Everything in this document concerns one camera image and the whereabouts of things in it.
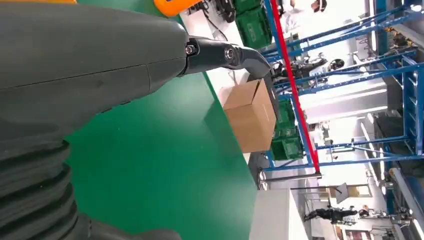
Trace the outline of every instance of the green table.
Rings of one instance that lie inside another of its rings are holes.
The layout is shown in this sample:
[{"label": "green table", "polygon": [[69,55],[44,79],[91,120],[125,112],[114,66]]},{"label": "green table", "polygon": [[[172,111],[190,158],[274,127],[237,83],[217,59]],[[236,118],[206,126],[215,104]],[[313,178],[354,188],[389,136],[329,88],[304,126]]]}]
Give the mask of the green table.
[{"label": "green table", "polygon": [[[153,0],[79,2],[159,15]],[[131,233],[247,240],[256,186],[212,91],[201,73],[175,78],[69,137],[79,210]]]}]

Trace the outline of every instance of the cardboard box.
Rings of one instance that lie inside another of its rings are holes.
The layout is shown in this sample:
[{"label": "cardboard box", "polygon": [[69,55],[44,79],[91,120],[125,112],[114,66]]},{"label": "cardboard box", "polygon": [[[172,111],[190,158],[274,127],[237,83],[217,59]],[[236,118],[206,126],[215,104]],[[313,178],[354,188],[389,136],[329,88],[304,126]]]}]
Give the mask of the cardboard box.
[{"label": "cardboard box", "polygon": [[276,115],[264,80],[234,86],[223,108],[243,153],[270,149]]}]

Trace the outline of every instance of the red pole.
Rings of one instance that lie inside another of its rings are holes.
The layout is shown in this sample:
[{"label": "red pole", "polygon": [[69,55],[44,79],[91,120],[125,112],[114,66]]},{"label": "red pole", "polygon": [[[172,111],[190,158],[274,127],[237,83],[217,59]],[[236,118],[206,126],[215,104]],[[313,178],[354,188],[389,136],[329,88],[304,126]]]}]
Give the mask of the red pole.
[{"label": "red pole", "polygon": [[295,84],[295,76],[293,75],[292,66],[290,65],[289,53],[287,52],[287,46],[286,46],[286,42],[284,41],[283,30],[281,28],[280,16],[279,16],[278,7],[277,7],[277,0],[265,0],[265,1],[271,2],[272,15],[275,21],[275,26],[276,26],[276,30],[278,34],[278,40],[279,40],[280,48],[282,51],[282,56],[284,58],[285,68],[288,74],[288,80],[290,81],[291,91],[292,91],[293,100],[294,100],[293,101],[294,108],[299,113],[298,121],[303,130],[303,134],[306,137],[306,144],[309,148],[309,154],[310,154],[310,157],[312,158],[313,166],[315,167],[315,171],[317,173],[320,173],[320,164],[318,162],[318,155],[312,146],[311,137],[309,136],[309,132],[308,132],[308,126],[306,124],[305,116],[301,108],[301,103],[299,102],[299,94]]}]

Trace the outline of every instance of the green storage crate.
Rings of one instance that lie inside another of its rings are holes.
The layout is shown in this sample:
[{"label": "green storage crate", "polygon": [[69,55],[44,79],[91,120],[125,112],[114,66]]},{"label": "green storage crate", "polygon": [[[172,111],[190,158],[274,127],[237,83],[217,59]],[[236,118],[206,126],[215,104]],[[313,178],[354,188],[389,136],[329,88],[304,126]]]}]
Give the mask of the green storage crate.
[{"label": "green storage crate", "polygon": [[292,128],[295,126],[295,112],[290,101],[281,101],[279,103],[279,117],[276,122],[277,129]]},{"label": "green storage crate", "polygon": [[242,14],[247,10],[261,6],[261,0],[234,0],[233,3],[237,14]]},{"label": "green storage crate", "polygon": [[281,139],[291,138],[291,137],[299,137],[298,128],[295,126],[275,129],[273,139],[281,140]]},{"label": "green storage crate", "polygon": [[237,15],[235,23],[246,47],[260,49],[271,44],[273,35],[262,7]]},{"label": "green storage crate", "polygon": [[301,159],[304,154],[302,141],[299,136],[272,140],[271,151],[276,161]]}]

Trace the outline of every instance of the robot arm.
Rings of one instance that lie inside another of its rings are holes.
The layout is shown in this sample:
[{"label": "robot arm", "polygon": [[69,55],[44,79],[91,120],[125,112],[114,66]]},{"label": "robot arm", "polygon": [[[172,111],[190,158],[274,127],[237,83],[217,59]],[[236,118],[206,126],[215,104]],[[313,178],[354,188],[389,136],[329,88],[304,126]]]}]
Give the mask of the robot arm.
[{"label": "robot arm", "polygon": [[0,21],[0,239],[180,239],[129,235],[78,213],[63,139],[174,77],[225,67],[262,78],[265,59],[130,11],[0,2]]},{"label": "robot arm", "polygon": [[224,67],[258,79],[270,70],[251,48],[189,38],[173,20],[131,11],[0,2],[0,21],[0,160],[60,142],[174,77]]}]

